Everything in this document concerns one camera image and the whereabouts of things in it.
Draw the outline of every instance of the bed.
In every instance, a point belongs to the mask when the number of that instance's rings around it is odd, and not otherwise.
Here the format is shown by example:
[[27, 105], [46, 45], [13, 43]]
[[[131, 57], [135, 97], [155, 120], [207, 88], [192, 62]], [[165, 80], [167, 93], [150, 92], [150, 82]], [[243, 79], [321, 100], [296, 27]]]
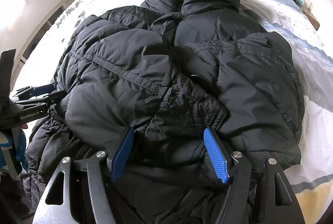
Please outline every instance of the bed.
[[[57, 19], [30, 55], [14, 89], [41, 86], [52, 79], [76, 27], [89, 15], [139, 6], [144, 0], [76, 0]], [[241, 12], [289, 43], [303, 87], [305, 115], [301, 165], [285, 171], [307, 224], [316, 223], [333, 200], [333, 54], [292, 0], [241, 0]]]

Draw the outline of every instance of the black strap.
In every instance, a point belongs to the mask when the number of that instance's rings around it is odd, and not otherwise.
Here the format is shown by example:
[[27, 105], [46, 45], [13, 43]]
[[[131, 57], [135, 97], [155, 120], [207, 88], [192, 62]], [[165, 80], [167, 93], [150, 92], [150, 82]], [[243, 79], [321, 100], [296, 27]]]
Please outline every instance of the black strap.
[[10, 93], [10, 79], [14, 66], [16, 49], [2, 51], [0, 55], [0, 101], [8, 101]]

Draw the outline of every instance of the silver bolt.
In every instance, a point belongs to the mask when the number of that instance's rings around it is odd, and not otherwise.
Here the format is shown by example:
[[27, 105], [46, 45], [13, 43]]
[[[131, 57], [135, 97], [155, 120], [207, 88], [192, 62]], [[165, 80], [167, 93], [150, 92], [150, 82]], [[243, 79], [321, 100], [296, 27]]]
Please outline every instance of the silver bolt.
[[99, 152], [97, 152], [97, 154], [96, 154], [96, 156], [98, 157], [98, 158], [102, 158], [102, 157], [104, 157], [106, 155], [106, 153], [104, 152], [104, 151], [99, 151]]
[[70, 160], [71, 160], [71, 158], [66, 156], [61, 160], [61, 162], [63, 162], [64, 164], [67, 164]]
[[271, 165], [275, 165], [276, 164], [276, 160], [274, 158], [270, 158], [268, 160], [268, 162], [271, 164]]
[[232, 155], [235, 157], [235, 158], [241, 158], [243, 155], [241, 152], [238, 152], [238, 151], [235, 151], [232, 153]]

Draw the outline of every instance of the bright window light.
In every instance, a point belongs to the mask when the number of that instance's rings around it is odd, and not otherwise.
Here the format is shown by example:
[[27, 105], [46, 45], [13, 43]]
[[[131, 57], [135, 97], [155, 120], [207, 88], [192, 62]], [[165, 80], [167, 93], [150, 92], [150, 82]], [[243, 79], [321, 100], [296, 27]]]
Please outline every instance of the bright window light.
[[14, 24], [24, 4], [25, 0], [0, 0], [0, 29]]

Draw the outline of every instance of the wrinkled fabric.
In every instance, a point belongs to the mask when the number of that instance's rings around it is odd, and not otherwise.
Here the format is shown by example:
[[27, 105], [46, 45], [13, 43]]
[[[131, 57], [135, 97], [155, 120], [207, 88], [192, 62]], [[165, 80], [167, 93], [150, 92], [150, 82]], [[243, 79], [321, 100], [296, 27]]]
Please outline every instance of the wrinkled fabric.
[[226, 187], [203, 144], [207, 126], [256, 173], [269, 157], [283, 169], [300, 163], [304, 103], [290, 46], [239, 13], [239, 0], [145, 0], [92, 15], [53, 82], [68, 94], [30, 137], [21, 177], [33, 205], [64, 156], [90, 157], [124, 126], [134, 146], [110, 190], [124, 223], [214, 223]]

